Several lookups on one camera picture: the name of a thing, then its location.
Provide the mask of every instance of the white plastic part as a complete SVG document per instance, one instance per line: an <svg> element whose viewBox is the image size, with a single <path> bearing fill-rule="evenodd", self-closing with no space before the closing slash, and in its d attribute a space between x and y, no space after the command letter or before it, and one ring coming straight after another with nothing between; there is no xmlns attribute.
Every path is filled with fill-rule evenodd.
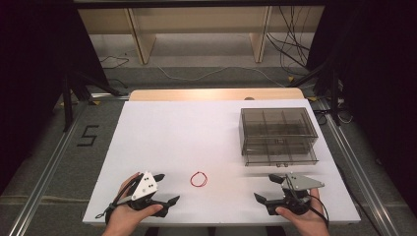
<svg viewBox="0 0 417 236"><path fill-rule="evenodd" d="M141 182L135 190L135 193L132 195L132 200L137 200L146 195L152 194L157 191L157 184L153 175L146 171L142 177Z"/></svg>
<svg viewBox="0 0 417 236"><path fill-rule="evenodd" d="M292 188L294 188L296 191L321 188L325 186L325 183L311 179L304 175L290 173L287 174L287 177L289 178L288 182L292 184ZM281 185L282 189L291 189L291 187L288 186L288 182L284 180Z"/></svg>

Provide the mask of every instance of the finger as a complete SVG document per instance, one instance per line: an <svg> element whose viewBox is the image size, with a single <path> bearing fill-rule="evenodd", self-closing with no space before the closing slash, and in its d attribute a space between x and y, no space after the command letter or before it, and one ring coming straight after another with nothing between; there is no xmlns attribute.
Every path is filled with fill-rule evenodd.
<svg viewBox="0 0 417 236"><path fill-rule="evenodd" d="M127 184L129 184L129 182L131 182L133 179L135 179L135 178L137 178L138 176L139 176L139 172L138 173L135 173L134 175L132 175L131 177L129 177L127 180L125 180L123 183L122 183L122 185L120 186L120 189L119 189L119 193L120 193L120 191L122 191L123 190L123 188L125 188L125 186L127 185ZM125 191L125 193L123 193L123 195L122 195L122 197L121 198L125 198L126 197L126 195L127 195L127 191Z"/></svg>
<svg viewBox="0 0 417 236"><path fill-rule="evenodd" d="M323 213L322 204L318 200L320 198L319 190L318 189L311 189L310 190L310 195L313 196L313 197L316 197L316 199L312 198L311 207L318 210L320 213Z"/></svg>
<svg viewBox="0 0 417 236"><path fill-rule="evenodd" d="M281 215L282 217L288 219L289 221L293 221L295 219L295 215L291 210L285 208L285 207L277 207L275 211Z"/></svg>
<svg viewBox="0 0 417 236"><path fill-rule="evenodd" d="M140 214L141 221L144 218L146 218L148 216L151 216L151 215L157 213L158 211L160 211L162 209L163 209L163 206L162 205L150 205L150 206L148 206L148 207L140 210L139 212L141 213Z"/></svg>

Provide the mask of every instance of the white table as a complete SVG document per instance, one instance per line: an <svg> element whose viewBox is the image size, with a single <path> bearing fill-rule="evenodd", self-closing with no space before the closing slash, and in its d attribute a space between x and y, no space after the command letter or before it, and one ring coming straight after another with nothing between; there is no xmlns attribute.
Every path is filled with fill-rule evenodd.
<svg viewBox="0 0 417 236"><path fill-rule="evenodd" d="M319 135L314 145L316 165L245 166L239 143L239 115L249 107L306 107ZM135 172L165 174L153 196L168 201L181 196L165 218L149 217L143 225L238 226L277 225L287 221L270 216L254 193L281 199L282 190L270 173L293 171L325 182L321 199L331 223L356 223L360 217L344 187L328 146L305 99L228 101L128 101L91 196L84 223L95 219L116 196L120 184ZM193 187L190 178L205 172L207 184Z"/></svg>

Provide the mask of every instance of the aluminum rail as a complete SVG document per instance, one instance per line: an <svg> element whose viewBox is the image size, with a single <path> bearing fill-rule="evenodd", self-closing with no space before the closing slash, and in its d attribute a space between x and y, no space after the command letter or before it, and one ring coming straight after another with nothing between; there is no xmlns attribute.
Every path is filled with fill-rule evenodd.
<svg viewBox="0 0 417 236"><path fill-rule="evenodd" d="M329 109L328 104L320 101L320 107L322 109ZM390 217L383 201L375 191L371 181L362 168L355 152L353 151L350 143L347 141L342 129L335 125L331 115L326 115L328 118L329 127L331 129L334 138L336 139L343 156L346 159L347 164L352 170L353 176L355 177L358 185L367 201L376 221L378 222L382 233L386 236L399 235L392 218Z"/></svg>
<svg viewBox="0 0 417 236"><path fill-rule="evenodd" d="M39 180L37 181L36 186L34 187L27 202L21 209L21 212L19 213L14 224L12 225L11 231L9 233L10 236L25 235L30 225L30 222L37 210L37 207L40 204L43 194L45 193L55 173L55 170L59 162L61 161L62 156L65 153L65 150L67 149L69 141L71 141L71 138L73 137L73 134L78 126L80 117L86 110L88 104L89 103L87 101L81 101L77 105L77 110L75 112L76 118L74 119L73 124L69 127L68 131L62 135L57 147L55 148L55 151L52 153L48 163L46 164L45 169L43 170Z"/></svg>
<svg viewBox="0 0 417 236"><path fill-rule="evenodd" d="M130 95L114 96L110 93L92 93L89 101L103 101L103 100L129 100Z"/></svg>

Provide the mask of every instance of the hand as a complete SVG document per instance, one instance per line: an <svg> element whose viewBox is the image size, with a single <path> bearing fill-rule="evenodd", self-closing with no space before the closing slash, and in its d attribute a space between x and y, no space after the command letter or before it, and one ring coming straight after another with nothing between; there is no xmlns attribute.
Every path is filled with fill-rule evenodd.
<svg viewBox="0 0 417 236"><path fill-rule="evenodd" d="M123 182L120 191L134 178L138 177L139 173L132 175L129 179ZM121 199L127 197L129 188L123 193ZM107 227L103 233L104 235L130 235L138 224L148 216L151 216L163 208L162 205L148 206L142 210L134 210L127 205L118 206L113 210L108 221Z"/></svg>
<svg viewBox="0 0 417 236"><path fill-rule="evenodd" d="M310 195L316 198L320 198L319 190L310 190ZM323 214L322 204L315 198L311 199L311 207ZM325 222L317 214L311 210L302 215L297 215L291 212L291 210L284 207L277 207L275 210L278 214L291 221L298 231L303 236L328 236L328 229Z"/></svg>

